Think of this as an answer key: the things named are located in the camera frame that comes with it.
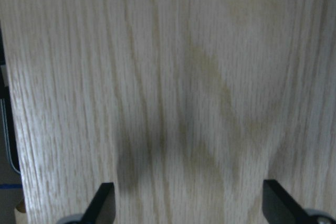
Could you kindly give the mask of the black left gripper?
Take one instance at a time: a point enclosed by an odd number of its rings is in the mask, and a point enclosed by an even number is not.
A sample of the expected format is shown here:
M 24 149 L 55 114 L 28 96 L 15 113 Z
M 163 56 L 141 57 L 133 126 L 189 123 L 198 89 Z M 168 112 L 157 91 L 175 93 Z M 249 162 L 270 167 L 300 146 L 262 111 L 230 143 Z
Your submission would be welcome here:
M 3 35 L 1 31 L 1 116 L 3 121 L 6 155 L 11 168 L 20 174 L 20 165 L 15 136 L 15 127 L 6 70 Z

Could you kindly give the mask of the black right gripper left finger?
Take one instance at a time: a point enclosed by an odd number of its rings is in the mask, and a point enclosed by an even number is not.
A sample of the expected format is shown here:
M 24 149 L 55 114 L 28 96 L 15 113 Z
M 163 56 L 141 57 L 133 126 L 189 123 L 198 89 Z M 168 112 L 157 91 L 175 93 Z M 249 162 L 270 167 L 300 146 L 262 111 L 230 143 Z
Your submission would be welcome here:
M 114 183 L 102 183 L 79 223 L 114 223 L 115 203 Z

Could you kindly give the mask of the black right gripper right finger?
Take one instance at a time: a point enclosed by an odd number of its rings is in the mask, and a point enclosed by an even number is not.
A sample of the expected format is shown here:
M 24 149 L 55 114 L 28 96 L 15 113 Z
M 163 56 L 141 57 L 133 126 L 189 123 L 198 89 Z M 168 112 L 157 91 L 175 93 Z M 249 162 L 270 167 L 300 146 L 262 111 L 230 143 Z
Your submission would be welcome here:
M 274 179 L 263 181 L 262 212 L 268 223 L 315 223 L 307 212 Z

